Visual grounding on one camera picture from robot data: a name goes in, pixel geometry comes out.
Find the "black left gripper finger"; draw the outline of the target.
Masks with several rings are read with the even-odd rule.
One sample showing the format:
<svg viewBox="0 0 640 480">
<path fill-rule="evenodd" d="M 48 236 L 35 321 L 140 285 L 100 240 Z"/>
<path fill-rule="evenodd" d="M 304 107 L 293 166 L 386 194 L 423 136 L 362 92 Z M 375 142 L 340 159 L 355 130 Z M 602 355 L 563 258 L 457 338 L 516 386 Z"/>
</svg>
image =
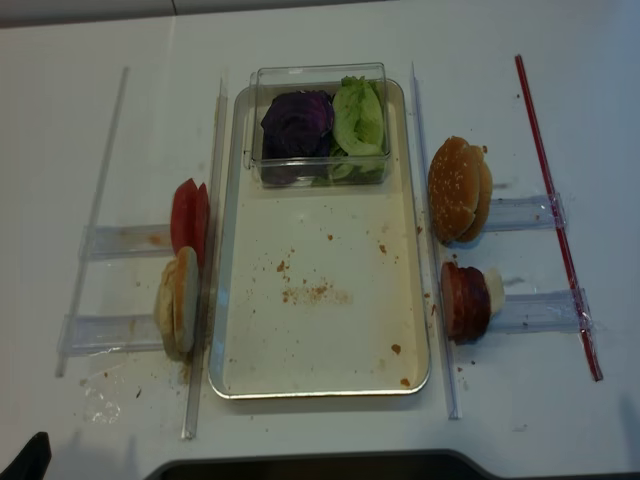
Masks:
<svg viewBox="0 0 640 480">
<path fill-rule="evenodd" d="M 47 432 L 38 432 L 1 472 L 0 480 L 43 480 L 52 452 Z"/>
</svg>

